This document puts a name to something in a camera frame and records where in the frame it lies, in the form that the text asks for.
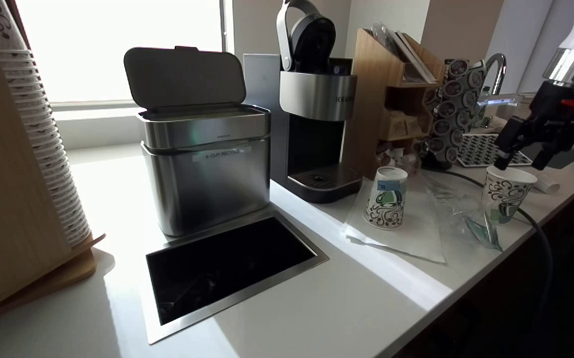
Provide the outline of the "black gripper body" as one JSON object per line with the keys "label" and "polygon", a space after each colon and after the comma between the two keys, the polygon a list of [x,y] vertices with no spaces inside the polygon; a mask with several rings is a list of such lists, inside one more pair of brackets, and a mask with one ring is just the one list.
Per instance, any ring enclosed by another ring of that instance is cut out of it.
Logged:
{"label": "black gripper body", "polygon": [[574,146],[574,90],[544,82],[528,106],[530,116],[518,124],[514,148],[548,144],[555,150]]}

